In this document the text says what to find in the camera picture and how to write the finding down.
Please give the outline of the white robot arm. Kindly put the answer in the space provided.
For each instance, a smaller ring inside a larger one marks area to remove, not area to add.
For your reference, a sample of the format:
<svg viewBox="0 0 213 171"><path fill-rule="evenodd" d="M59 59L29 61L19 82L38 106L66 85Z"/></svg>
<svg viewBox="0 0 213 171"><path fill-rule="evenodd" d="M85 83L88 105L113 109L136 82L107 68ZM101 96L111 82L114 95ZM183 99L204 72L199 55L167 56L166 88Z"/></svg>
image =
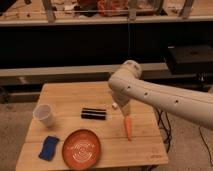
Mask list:
<svg viewBox="0 0 213 171"><path fill-rule="evenodd" d="M213 130L213 94L150 83L141 80L141 74L141 66L127 60L109 78L112 97L120 107L135 99Z"/></svg>

